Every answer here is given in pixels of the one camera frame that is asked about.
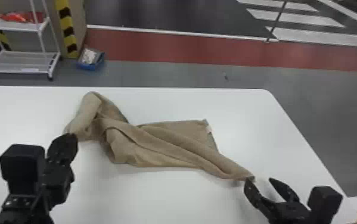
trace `red floor stripe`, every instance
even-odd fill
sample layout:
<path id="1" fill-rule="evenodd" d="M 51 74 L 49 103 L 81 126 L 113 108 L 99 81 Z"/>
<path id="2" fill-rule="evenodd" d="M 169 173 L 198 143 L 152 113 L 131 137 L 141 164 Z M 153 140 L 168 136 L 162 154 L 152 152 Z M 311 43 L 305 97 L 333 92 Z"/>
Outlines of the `red floor stripe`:
<path id="1" fill-rule="evenodd" d="M 357 47 L 88 29 L 108 60 L 357 71 Z"/>

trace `shelf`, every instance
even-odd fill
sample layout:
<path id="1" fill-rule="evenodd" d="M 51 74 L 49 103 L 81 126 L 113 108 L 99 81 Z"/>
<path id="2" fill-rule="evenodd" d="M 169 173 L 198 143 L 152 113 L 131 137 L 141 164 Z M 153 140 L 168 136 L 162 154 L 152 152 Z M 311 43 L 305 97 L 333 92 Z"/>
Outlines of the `shelf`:
<path id="1" fill-rule="evenodd" d="M 42 32 L 43 29 L 49 23 L 49 17 L 44 18 L 43 23 L 38 23 L 39 29 L 36 26 L 36 23 L 17 23 L 4 21 L 0 19 L 0 30 L 9 30 L 9 31 L 22 31 L 22 32 Z"/>
<path id="2" fill-rule="evenodd" d="M 57 63 L 58 52 L 0 52 L 0 73 L 51 73 Z"/>

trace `red item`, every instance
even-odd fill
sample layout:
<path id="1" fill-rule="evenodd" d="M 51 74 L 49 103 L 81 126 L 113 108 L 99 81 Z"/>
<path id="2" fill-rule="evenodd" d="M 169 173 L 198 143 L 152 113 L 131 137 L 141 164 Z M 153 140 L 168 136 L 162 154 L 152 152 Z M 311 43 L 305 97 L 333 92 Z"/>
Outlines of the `red item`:
<path id="1" fill-rule="evenodd" d="M 0 18 L 5 21 L 13 21 L 19 23 L 35 23 L 35 19 L 33 17 L 33 13 L 29 12 L 13 12 L 13 13 L 5 13 L 1 14 Z M 44 14 L 40 12 L 36 12 L 36 18 L 38 19 L 38 23 L 44 22 Z"/>
<path id="2" fill-rule="evenodd" d="M 5 21 L 13 21 L 13 22 L 20 22 L 26 23 L 27 20 L 19 13 L 6 13 L 0 15 L 0 18 Z"/>

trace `beige towel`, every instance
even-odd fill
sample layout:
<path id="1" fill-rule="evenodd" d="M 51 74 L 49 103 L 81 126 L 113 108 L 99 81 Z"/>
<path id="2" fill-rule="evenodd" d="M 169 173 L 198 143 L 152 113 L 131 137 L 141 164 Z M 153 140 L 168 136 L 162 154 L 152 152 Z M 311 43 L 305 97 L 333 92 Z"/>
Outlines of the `beige towel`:
<path id="1" fill-rule="evenodd" d="M 190 167 L 224 179 L 253 178 L 217 150 L 206 120 L 130 125 L 120 110 L 96 92 L 87 93 L 65 132 L 80 141 L 106 141 L 114 163 L 136 167 Z"/>

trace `white floor marking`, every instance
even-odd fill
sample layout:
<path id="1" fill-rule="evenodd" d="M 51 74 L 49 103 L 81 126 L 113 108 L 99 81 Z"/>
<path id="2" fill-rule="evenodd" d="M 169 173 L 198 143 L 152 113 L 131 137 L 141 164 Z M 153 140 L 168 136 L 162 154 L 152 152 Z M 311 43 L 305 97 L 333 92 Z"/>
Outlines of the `white floor marking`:
<path id="1" fill-rule="evenodd" d="M 270 6 L 270 7 L 277 7 L 281 8 L 283 5 L 282 1 L 272 1 L 272 0 L 237 0 L 240 3 L 250 4 L 250 5 L 261 5 L 261 6 Z M 285 8 L 290 8 L 292 10 L 305 10 L 305 11 L 314 11 L 317 10 L 308 4 L 303 3 L 295 3 L 295 2 L 288 2 Z"/>
<path id="2" fill-rule="evenodd" d="M 265 41 L 266 38 L 259 38 L 255 36 L 234 36 L 234 35 L 222 35 L 213 33 L 194 33 L 194 32 L 181 32 L 173 30 L 156 30 L 156 29 L 142 29 L 142 28 L 130 28 L 130 27 L 119 27 L 119 26 L 103 26 L 103 25 L 87 25 L 89 29 L 100 29 L 100 30 L 119 30 L 119 31 L 132 31 L 132 32 L 142 32 L 142 33 L 161 33 L 161 34 L 172 34 L 172 35 L 184 35 L 184 36 L 204 36 L 207 38 L 227 38 L 227 39 L 240 39 L 240 40 L 254 40 L 254 41 Z M 270 39 L 272 42 L 277 42 L 275 38 Z"/>
<path id="3" fill-rule="evenodd" d="M 279 40 L 283 41 L 357 46 L 357 35 L 351 34 L 295 30 L 276 27 L 274 29 L 273 35 L 276 36 Z"/>
<path id="4" fill-rule="evenodd" d="M 343 13 L 357 21 L 357 13 L 343 7 L 342 5 L 339 5 L 331 0 L 318 0 L 318 1 L 328 5 L 331 8 L 334 8 L 337 11 L 340 11 L 341 13 Z"/>
<path id="5" fill-rule="evenodd" d="M 265 11 L 265 10 L 252 10 L 247 9 L 255 18 L 261 20 L 276 20 L 278 16 L 278 12 Z M 284 22 L 292 22 L 292 23 L 303 23 L 303 24 L 311 24 L 311 25 L 319 25 L 319 26 L 336 26 L 336 27 L 344 27 L 341 23 L 333 20 L 329 17 L 316 16 L 316 15 L 300 15 L 293 13 L 282 13 L 280 17 L 280 21 Z"/>

